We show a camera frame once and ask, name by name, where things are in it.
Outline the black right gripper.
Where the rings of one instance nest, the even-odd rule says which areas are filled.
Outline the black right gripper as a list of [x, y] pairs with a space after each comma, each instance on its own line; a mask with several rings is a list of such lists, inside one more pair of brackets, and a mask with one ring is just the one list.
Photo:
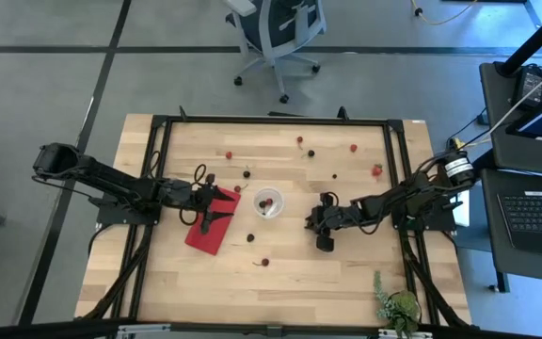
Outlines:
[[321, 204], [312, 208], [310, 215], [306, 217], [306, 221], [317, 221], [317, 223], [308, 222], [305, 229], [317, 234], [318, 250], [332, 252], [334, 239], [331, 237], [331, 232], [342, 228], [345, 209], [338, 205], [339, 198], [334, 192], [321, 193], [320, 202]]

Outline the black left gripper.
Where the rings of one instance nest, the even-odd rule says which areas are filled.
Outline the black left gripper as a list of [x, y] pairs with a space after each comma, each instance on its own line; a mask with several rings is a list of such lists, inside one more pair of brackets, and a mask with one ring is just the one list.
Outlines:
[[185, 209], [195, 211], [197, 214], [200, 214], [202, 219], [199, 227], [202, 234], [207, 234], [209, 232], [212, 221], [221, 218], [231, 218], [233, 216], [233, 213], [212, 212], [210, 210], [213, 199], [227, 202], [234, 201], [232, 196], [226, 194], [218, 186], [215, 186], [214, 181], [215, 175], [207, 174], [205, 183], [200, 185], [196, 191], [191, 193], [189, 202], [184, 204], [179, 212], [179, 219], [186, 226], [193, 226], [197, 223], [198, 218], [195, 218], [190, 222], [186, 221], [183, 217], [183, 211]]

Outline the clear plastic tub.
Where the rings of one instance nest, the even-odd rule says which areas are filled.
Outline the clear plastic tub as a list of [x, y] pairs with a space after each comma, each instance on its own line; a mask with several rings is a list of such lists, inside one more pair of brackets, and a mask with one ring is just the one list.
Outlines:
[[[259, 206], [259, 202], [272, 199], [273, 203], [265, 208]], [[258, 216], [265, 219], [277, 217], [285, 207], [285, 200], [281, 192], [274, 187], [264, 187], [256, 192], [253, 198], [254, 210]]]

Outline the red folded cloth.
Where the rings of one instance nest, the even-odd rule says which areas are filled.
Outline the red folded cloth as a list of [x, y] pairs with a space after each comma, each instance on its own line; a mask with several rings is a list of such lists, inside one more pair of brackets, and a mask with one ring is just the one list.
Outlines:
[[[220, 201], [213, 199], [213, 202], [210, 206], [212, 212], [221, 212], [221, 213], [233, 213], [235, 212], [237, 205], [241, 199], [241, 195], [234, 191], [221, 188], [226, 194], [234, 198], [233, 202]], [[198, 216], [198, 221], [193, 225], [187, 236], [185, 238], [185, 244], [195, 248], [197, 250], [204, 251], [206, 253], [216, 255], [220, 245], [224, 239], [224, 236], [231, 224], [233, 216], [231, 218], [221, 218], [215, 221], [212, 221], [210, 224], [210, 230], [207, 234], [202, 234], [200, 232], [200, 223], [202, 216]]]

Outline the green artificial plant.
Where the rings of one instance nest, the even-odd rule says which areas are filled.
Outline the green artificial plant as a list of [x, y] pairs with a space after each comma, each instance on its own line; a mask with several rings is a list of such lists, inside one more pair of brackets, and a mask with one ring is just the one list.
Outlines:
[[377, 315], [388, 321], [389, 330], [417, 331], [422, 319], [417, 297], [408, 290], [389, 295], [383, 288], [381, 272], [374, 272], [374, 294], [380, 302]]

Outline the black side desk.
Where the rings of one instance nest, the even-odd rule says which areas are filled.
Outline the black side desk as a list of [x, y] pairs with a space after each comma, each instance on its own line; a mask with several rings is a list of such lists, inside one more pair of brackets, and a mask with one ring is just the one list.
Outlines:
[[511, 245], [497, 198], [499, 194], [542, 192], [542, 177], [483, 169], [480, 171], [480, 178], [496, 271], [542, 280], [542, 253], [517, 250]]
[[[493, 127], [512, 107], [516, 78], [503, 77], [497, 72], [497, 64], [482, 63], [479, 66], [489, 125]], [[491, 133], [492, 149], [483, 158], [492, 160], [493, 167], [542, 173], [542, 140], [511, 135], [506, 123], [514, 122], [524, 114], [514, 110], [505, 121]]]

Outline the white grey office chair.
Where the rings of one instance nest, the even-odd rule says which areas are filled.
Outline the white grey office chair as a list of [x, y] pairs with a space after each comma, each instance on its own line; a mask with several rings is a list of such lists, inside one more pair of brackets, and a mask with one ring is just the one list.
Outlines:
[[247, 57], [257, 53], [233, 78], [236, 87], [243, 85], [243, 76], [255, 69], [268, 66], [273, 69], [279, 87], [279, 101], [289, 102], [283, 74], [282, 60], [311, 66], [311, 72], [319, 73], [319, 62], [299, 56], [296, 52], [315, 37], [327, 31], [327, 20], [322, 0], [222, 0], [231, 11], [226, 22], [240, 34], [239, 51]]

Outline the black laptop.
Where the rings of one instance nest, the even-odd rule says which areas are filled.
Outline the black laptop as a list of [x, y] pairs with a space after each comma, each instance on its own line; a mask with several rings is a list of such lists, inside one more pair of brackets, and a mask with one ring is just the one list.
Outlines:
[[542, 192], [497, 196], [511, 245], [542, 253]]

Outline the black power adapter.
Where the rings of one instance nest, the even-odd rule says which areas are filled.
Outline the black power adapter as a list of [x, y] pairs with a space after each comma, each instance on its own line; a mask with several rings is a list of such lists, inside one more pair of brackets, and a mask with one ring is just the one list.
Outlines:
[[542, 102], [542, 66], [529, 64], [518, 75], [517, 99], [520, 107], [531, 109]]

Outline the black diagonal stand pole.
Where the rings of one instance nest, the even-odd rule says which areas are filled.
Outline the black diagonal stand pole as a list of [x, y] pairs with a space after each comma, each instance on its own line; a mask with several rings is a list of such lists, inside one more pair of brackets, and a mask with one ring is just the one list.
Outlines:
[[496, 67], [502, 76], [515, 73], [532, 55], [542, 47], [542, 25], [503, 64]]

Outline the silver aluminium bracket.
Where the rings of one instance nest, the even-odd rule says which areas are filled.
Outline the silver aluminium bracket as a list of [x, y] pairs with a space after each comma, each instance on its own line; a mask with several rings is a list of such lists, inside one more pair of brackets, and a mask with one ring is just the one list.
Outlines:
[[378, 339], [434, 339], [431, 332], [426, 331], [397, 331], [389, 329], [380, 329], [377, 335]]
[[138, 334], [150, 334], [170, 331], [170, 324], [133, 324], [118, 327], [116, 339], [135, 339]]

